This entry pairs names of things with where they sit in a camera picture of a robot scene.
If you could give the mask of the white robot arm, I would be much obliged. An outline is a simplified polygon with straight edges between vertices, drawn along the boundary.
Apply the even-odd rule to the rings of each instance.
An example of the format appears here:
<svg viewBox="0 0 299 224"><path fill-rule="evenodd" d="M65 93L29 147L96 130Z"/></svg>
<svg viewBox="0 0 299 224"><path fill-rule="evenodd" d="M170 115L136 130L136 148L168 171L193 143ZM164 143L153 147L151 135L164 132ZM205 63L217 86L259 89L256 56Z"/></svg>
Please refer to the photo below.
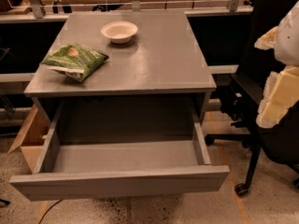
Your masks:
<svg viewBox="0 0 299 224"><path fill-rule="evenodd" d="M270 73L258 108L256 123L270 129L299 101L299 1L278 26L257 39L254 47L273 49L275 59L285 65L281 72Z"/></svg>

